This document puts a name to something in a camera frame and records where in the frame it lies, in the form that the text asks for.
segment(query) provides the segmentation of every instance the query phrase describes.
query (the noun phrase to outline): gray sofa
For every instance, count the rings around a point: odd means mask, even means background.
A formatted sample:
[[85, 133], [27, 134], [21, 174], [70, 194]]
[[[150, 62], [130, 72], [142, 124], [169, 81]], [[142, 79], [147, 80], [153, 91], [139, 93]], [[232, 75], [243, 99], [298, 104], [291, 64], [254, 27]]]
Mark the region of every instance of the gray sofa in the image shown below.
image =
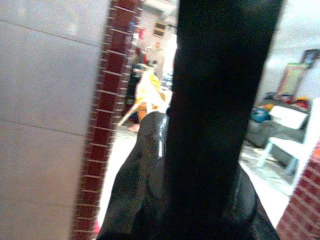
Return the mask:
[[[303, 112], [309, 114], [308, 111], [300, 110], [297, 107], [285, 104], [281, 101], [264, 99], [257, 106], [262, 106], [266, 104], [273, 104], [275, 106], [281, 106], [293, 110], [297, 110], [299, 112]], [[302, 127], [300, 129], [292, 129], [289, 127], [285, 127], [281, 124], [278, 124], [272, 120], [267, 120], [264, 122], [256, 122], [254, 120], [249, 121], [248, 130], [246, 133], [246, 140], [253, 143], [257, 147], [265, 148], [268, 143], [268, 139], [270, 137], [276, 137], [280, 139], [288, 139], [293, 140], [299, 143], [302, 143], [305, 136], [306, 125], [308, 122], [308, 118], [304, 121]], [[280, 148], [274, 146], [271, 151], [274, 158], [279, 160], [282, 164], [287, 165], [291, 156], [286, 152], [282, 151]]]

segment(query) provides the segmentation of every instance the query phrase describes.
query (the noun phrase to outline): white plastic chair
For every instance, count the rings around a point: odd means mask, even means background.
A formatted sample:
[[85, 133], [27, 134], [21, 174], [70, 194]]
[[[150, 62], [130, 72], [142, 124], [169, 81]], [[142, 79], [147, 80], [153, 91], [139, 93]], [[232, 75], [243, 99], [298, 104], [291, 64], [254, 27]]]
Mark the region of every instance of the white plastic chair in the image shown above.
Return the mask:
[[309, 121], [306, 127], [303, 143], [293, 140], [285, 140], [277, 137], [270, 137], [268, 144], [263, 150], [261, 157], [258, 160], [257, 167], [263, 168], [266, 158], [269, 156], [273, 145], [279, 147], [286, 153], [292, 156], [290, 164], [286, 168], [286, 173], [294, 171], [297, 165], [293, 186], [296, 186], [300, 175], [305, 169], [310, 155], [320, 138], [320, 98], [315, 98], [312, 102]]

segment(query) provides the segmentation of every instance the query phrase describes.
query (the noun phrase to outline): tiled floor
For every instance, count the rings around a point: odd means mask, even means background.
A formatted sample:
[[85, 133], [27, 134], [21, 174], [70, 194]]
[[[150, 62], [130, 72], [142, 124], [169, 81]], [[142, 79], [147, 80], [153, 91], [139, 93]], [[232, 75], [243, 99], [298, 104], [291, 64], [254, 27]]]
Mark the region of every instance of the tiled floor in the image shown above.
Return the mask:
[[[100, 201], [100, 213], [98, 215], [99, 226], [102, 225], [107, 211], [115, 177], [136, 143], [137, 134], [128, 131], [127, 128], [127, 126], [121, 126], [118, 128], [116, 133], [116, 140], [109, 159], [109, 165]], [[245, 156], [247, 161], [250, 161], [250, 158], [247, 156], [248, 149], [247, 151], [242, 151], [242, 155]], [[257, 171], [253, 168], [256, 159], [252, 159], [250, 164], [245, 164], [243, 157], [240, 157], [240, 159], [240, 165], [250, 177], [272, 225], [276, 227], [289, 202], [288, 194], [285, 194], [286, 187], [290, 186], [288, 179], [283, 178], [282, 174], [277, 174], [281, 172], [279, 166], [277, 166], [278, 168], [272, 174], [270, 168], [276, 166], [272, 164], [270, 165], [271, 167], [269, 166], [265, 169], [260, 169], [262, 174], [257, 174]]]
[[127, 129], [128, 126], [120, 126], [116, 132], [116, 139], [109, 158], [100, 200], [100, 212], [98, 214], [99, 226], [101, 226], [104, 221], [116, 175], [136, 144], [137, 133]]

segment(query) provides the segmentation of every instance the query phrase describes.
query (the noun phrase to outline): cushion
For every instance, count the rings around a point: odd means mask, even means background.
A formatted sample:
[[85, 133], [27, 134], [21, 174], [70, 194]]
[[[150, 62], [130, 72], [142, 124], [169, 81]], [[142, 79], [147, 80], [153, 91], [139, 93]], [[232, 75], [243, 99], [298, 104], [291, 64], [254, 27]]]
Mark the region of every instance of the cushion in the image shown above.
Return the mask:
[[291, 129], [300, 129], [308, 114], [287, 107], [274, 106], [269, 114], [272, 120]]

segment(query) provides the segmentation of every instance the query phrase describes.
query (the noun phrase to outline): wall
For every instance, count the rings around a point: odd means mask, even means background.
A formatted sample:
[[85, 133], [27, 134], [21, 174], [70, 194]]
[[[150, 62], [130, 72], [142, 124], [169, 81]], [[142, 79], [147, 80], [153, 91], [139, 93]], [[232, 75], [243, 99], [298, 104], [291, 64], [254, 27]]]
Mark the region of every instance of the wall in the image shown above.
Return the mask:
[[1, 1], [1, 240], [68, 239], [109, 3]]
[[[166, 53], [166, 46], [168, 44], [168, 40], [170, 39], [172, 34], [176, 34], [176, 29], [174, 27], [171, 27], [170, 29], [167, 27], [164, 37], [157, 37], [153, 35], [154, 32], [154, 26], [155, 23], [159, 20], [159, 17], [161, 15], [161, 12], [154, 9], [150, 8], [148, 6], [144, 6], [144, 11], [142, 12], [141, 16], [141, 28], [145, 28], [145, 35], [143, 41], [139, 40], [137, 46], [152, 46], [154, 47], [156, 42], [161, 43], [161, 50], [153, 50], [153, 49], [147, 49], [147, 56], [149, 60], [157, 60], [158, 65], [155, 70], [157, 76], [161, 78], [162, 76], [162, 70], [163, 70], [163, 65], [165, 62], [165, 53]], [[177, 26], [178, 24], [178, 19], [177, 19], [177, 13], [173, 12], [171, 15], [169, 15], [166, 19], [165, 22], [167, 24], [172, 24], [174, 26]]]
[[[288, 63], [300, 62], [304, 50], [320, 48], [320, 16], [317, 0], [287, 0], [283, 3], [277, 31], [273, 36], [268, 58], [256, 96], [275, 92]], [[297, 96], [311, 99], [320, 97], [320, 60], [309, 69], [298, 89]]]

